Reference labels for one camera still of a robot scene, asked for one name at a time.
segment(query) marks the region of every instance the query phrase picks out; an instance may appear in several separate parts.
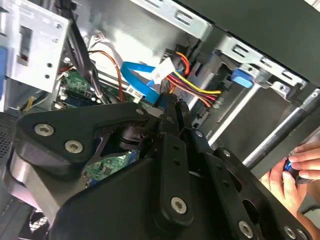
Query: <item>blue tab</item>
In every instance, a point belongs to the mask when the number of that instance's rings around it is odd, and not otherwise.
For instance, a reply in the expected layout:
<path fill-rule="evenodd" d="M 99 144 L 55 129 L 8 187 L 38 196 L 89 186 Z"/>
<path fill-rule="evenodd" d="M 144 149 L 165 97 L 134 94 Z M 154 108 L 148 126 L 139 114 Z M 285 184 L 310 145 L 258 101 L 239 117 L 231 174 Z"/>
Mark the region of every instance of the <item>blue tab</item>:
<path fill-rule="evenodd" d="M 288 163 L 286 164 L 286 166 L 284 167 L 284 169 L 285 169 L 286 171 L 289 171 L 289 169 L 291 168 L 291 164 L 292 164 L 292 162 L 288 161 Z"/>
<path fill-rule="evenodd" d="M 132 85 L 136 90 L 145 95 L 145 100 L 153 104 L 158 100 L 160 94 L 148 85 L 144 84 L 142 81 L 140 81 L 140 79 L 133 75 L 132 72 L 130 72 L 130 70 L 151 73 L 154 69 L 155 67 L 153 66 L 125 61 L 122 64 L 120 70 L 125 80 L 127 80 L 127 82 L 130 85 Z"/>
<path fill-rule="evenodd" d="M 4 81 L 6 77 L 8 51 L 4 47 L 0 47 L 0 100 L 4 90 Z"/>
<path fill-rule="evenodd" d="M 254 83 L 252 82 L 253 77 L 240 69 L 236 69 L 233 71 L 231 80 L 236 82 L 237 84 L 244 86 L 247 89 L 251 88 L 254 85 Z"/>

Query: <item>metal rod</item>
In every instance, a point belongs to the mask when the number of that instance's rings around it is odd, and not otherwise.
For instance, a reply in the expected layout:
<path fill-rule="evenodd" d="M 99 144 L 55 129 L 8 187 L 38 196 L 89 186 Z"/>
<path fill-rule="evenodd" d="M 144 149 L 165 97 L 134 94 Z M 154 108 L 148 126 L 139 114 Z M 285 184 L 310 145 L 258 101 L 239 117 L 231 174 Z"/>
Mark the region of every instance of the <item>metal rod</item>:
<path fill-rule="evenodd" d="M 245 105 L 250 101 L 250 99 L 256 94 L 260 89 L 260 85 L 254 84 L 250 91 L 244 96 L 244 98 L 239 102 L 239 104 L 234 108 L 226 120 L 221 124 L 221 126 L 215 131 L 213 136 L 208 140 L 209 146 L 214 144 L 214 142 L 221 136 L 221 134 L 226 130 L 230 123 L 236 118 L 239 112 L 245 107 Z"/>
<path fill-rule="evenodd" d="M 320 89 L 316 89 L 303 104 L 297 107 L 264 141 L 242 162 L 249 169 L 255 167 L 314 109 L 319 106 Z"/>

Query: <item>black plastic bracket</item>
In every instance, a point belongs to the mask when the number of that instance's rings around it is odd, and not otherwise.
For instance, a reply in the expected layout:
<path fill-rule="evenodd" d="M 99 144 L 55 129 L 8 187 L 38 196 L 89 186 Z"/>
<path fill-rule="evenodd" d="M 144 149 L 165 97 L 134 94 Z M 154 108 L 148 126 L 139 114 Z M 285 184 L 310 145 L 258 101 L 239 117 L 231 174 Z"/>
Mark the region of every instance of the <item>black plastic bracket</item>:
<path fill-rule="evenodd" d="M 184 101 L 179 101 L 176 104 L 175 110 L 179 125 L 179 132 L 181 133 L 183 129 L 191 129 L 192 120 L 188 105 Z"/>
<path fill-rule="evenodd" d="M 224 231 L 224 234 L 228 235 L 228 239 L 233 240 L 259 239 L 225 163 L 220 158 L 208 153 L 205 153 L 203 157 L 223 209 L 224 216 L 220 216 L 220 218 L 223 218 L 229 227 Z"/>
<path fill-rule="evenodd" d="M 13 145 L 23 160 L 53 176 L 74 179 L 96 151 L 94 139 L 126 126 L 143 126 L 148 119 L 147 111 L 133 102 L 33 113 L 17 122 Z M 54 133 L 37 134 L 38 124 L 52 126 Z M 68 152 L 69 140 L 80 142 L 83 150 Z"/>
<path fill-rule="evenodd" d="M 158 138 L 151 153 L 156 158 L 156 183 L 153 218 L 156 225 L 168 234 L 179 233 L 194 219 L 187 150 L 179 138 L 175 99 L 165 95 L 167 110 L 158 121 Z"/>
<path fill-rule="evenodd" d="M 260 226 L 265 239 L 290 240 L 285 226 L 292 230 L 296 240 L 304 239 L 297 228 L 302 230 L 308 239 L 312 239 L 299 221 L 248 171 L 246 166 L 231 151 L 219 147 L 213 154 L 223 160 L 226 168 L 234 177 L 233 181 L 238 184 L 238 196 L 246 205 L 250 219 L 255 225 Z"/>

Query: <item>silver screw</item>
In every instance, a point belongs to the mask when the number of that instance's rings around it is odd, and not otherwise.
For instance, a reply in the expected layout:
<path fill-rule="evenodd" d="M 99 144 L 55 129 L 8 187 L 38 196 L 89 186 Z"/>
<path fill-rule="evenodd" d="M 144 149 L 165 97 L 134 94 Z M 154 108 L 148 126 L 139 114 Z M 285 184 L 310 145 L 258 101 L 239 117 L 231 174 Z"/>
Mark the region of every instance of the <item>silver screw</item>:
<path fill-rule="evenodd" d="M 66 64 L 68 64 L 68 63 L 71 62 L 71 60 L 70 60 L 69 57 L 66 56 L 66 57 L 64 58 L 63 62 L 66 63 Z"/>
<path fill-rule="evenodd" d="M 49 124 L 40 123 L 34 127 L 34 131 L 40 136 L 48 137 L 54 134 L 55 129 Z"/>
<path fill-rule="evenodd" d="M 61 24 L 59 24 L 59 23 L 56 23 L 54 26 L 55 26 L 56 29 L 61 29 L 62 28 Z"/>
<path fill-rule="evenodd" d="M 144 114 L 145 114 L 144 111 L 142 111 L 142 110 L 139 109 L 139 108 L 137 108 L 135 111 L 136 111 L 138 114 L 140 114 L 140 115 L 144 115 Z"/>
<path fill-rule="evenodd" d="M 307 235 L 304 233 L 304 231 L 302 231 L 300 228 L 296 228 L 296 231 L 301 235 L 301 237 L 303 238 L 303 240 L 308 240 Z"/>
<path fill-rule="evenodd" d="M 296 239 L 296 234 L 294 233 L 294 231 L 291 230 L 290 227 L 288 227 L 287 225 L 283 227 L 285 233 L 292 239 Z"/>
<path fill-rule="evenodd" d="M 65 150 L 72 154 L 79 154 L 84 150 L 84 146 L 77 140 L 69 140 L 64 144 Z"/>
<path fill-rule="evenodd" d="M 245 235 L 248 239 L 252 239 L 254 237 L 254 232 L 251 227 L 245 221 L 240 221 L 238 223 L 240 231 Z"/>
<path fill-rule="evenodd" d="M 228 158 L 231 156 L 230 152 L 228 152 L 227 150 L 223 150 L 224 155 L 226 155 Z"/>
<path fill-rule="evenodd" d="M 171 199 L 171 207 L 178 213 L 178 214 L 185 214 L 187 212 L 187 205 L 186 203 L 177 196 L 174 196 Z"/>
<path fill-rule="evenodd" d="M 198 131 L 198 130 L 195 131 L 195 134 L 197 134 L 198 137 L 200 137 L 200 138 L 202 138 L 202 137 L 204 136 L 204 135 L 202 134 L 202 132 L 200 132 L 200 131 Z"/>
<path fill-rule="evenodd" d="M 172 117 L 170 117 L 170 116 L 168 116 L 166 119 L 167 119 L 170 123 L 172 123 L 172 124 L 175 123 L 174 120 L 172 119 Z"/>

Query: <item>motherboard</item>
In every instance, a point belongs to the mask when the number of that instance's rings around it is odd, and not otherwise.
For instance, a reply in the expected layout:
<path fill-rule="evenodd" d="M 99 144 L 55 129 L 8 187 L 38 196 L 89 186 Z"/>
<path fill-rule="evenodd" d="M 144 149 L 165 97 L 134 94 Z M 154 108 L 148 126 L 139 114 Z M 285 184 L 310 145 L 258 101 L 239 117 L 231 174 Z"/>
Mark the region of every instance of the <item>motherboard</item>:
<path fill-rule="evenodd" d="M 119 95 L 119 90 L 115 86 L 101 85 L 101 91 L 105 95 Z M 124 92 L 124 97 L 127 102 L 135 100 L 135 96 L 128 92 Z M 77 71 L 69 71 L 61 81 L 54 108 L 80 108 L 100 104 L 102 104 L 100 99 L 88 81 L 81 77 Z M 138 104 L 143 108 L 152 106 L 152 103 L 145 99 L 141 99 Z"/>
<path fill-rule="evenodd" d="M 129 151 L 126 155 L 108 157 L 86 166 L 83 171 L 83 176 L 87 179 L 86 186 L 90 187 L 96 184 L 138 159 L 138 151 Z"/>

